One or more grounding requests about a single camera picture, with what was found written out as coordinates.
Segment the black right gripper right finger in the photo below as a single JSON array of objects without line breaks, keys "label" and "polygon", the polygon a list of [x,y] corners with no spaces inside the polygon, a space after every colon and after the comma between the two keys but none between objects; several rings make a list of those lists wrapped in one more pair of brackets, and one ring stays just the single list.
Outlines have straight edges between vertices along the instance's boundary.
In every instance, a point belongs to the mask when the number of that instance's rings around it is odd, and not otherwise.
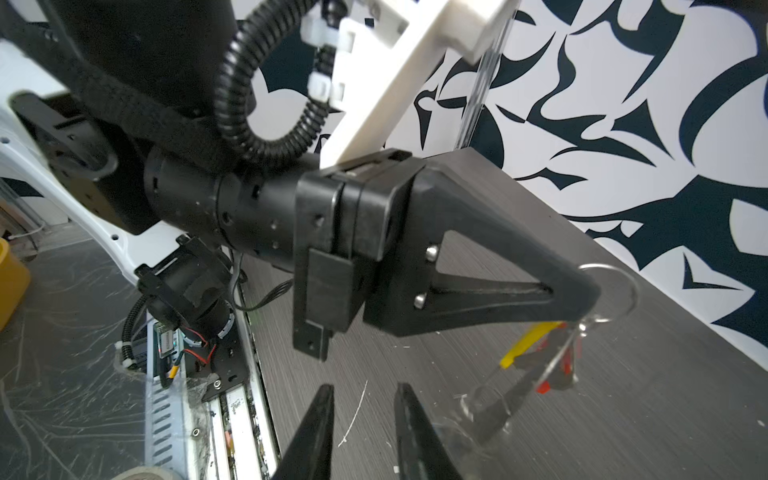
[{"label": "black right gripper right finger", "polygon": [[396,450],[400,479],[461,479],[408,383],[394,397]]}]

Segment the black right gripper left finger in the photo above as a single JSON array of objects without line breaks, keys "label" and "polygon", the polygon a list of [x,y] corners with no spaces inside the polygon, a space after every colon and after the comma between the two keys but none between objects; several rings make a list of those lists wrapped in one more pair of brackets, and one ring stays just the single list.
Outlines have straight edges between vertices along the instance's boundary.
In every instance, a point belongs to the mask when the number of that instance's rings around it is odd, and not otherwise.
[{"label": "black right gripper left finger", "polygon": [[334,424],[334,387],[323,384],[283,453],[272,479],[330,479]]}]

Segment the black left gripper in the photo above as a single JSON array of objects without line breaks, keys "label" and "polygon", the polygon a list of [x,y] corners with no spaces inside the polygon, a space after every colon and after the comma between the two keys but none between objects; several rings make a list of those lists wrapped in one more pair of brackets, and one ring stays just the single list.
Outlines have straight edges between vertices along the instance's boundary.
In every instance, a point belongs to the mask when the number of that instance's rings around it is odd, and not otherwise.
[{"label": "black left gripper", "polygon": [[586,272],[448,166],[425,165],[388,149],[300,178],[295,350],[325,361],[370,295],[363,321],[393,336],[575,322],[597,304]]}]

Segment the yellow key tag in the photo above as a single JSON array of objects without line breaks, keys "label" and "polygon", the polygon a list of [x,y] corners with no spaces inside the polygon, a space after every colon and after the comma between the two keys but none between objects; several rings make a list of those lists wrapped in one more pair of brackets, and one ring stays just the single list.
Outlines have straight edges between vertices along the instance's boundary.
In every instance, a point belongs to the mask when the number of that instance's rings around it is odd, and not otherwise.
[{"label": "yellow key tag", "polygon": [[502,370],[512,366],[523,354],[527,353],[537,342],[555,329],[562,328],[564,322],[540,322],[535,323],[529,330],[507,351],[499,361]]}]

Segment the metal keyring with keys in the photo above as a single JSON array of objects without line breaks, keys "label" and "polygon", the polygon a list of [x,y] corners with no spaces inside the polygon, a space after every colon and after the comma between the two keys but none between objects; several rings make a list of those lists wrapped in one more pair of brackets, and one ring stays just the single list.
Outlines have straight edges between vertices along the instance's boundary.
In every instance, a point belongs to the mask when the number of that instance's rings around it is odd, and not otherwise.
[{"label": "metal keyring with keys", "polygon": [[641,289],[627,270],[601,263],[584,264],[580,270],[594,280],[599,296],[592,310],[581,319],[565,322],[537,342],[506,370],[497,366],[488,377],[460,398],[460,425],[476,443],[491,440],[511,423],[526,400],[538,394],[572,340],[582,341],[604,325],[628,317],[639,306]]}]

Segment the red key tag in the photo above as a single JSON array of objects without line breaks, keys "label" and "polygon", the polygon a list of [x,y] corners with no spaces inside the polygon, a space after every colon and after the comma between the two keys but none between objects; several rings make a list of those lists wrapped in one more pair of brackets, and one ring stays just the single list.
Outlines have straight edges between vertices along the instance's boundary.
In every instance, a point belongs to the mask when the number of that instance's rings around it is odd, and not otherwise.
[{"label": "red key tag", "polygon": [[555,364],[552,372],[536,389],[538,394],[546,394],[551,390],[565,391],[573,388],[578,382],[576,373],[579,356],[579,340],[572,340]]}]

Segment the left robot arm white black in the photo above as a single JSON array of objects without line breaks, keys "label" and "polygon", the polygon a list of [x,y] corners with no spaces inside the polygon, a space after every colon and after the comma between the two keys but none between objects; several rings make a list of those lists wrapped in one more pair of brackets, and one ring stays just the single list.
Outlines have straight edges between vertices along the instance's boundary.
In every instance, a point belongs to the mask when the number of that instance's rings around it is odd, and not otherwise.
[{"label": "left robot arm white black", "polygon": [[577,323],[599,286],[446,167],[385,141],[441,56],[475,61],[512,1],[45,1],[1,37],[61,83],[10,109],[66,199],[235,276],[226,246],[294,278],[293,345],[325,360],[356,316],[397,337]]}]

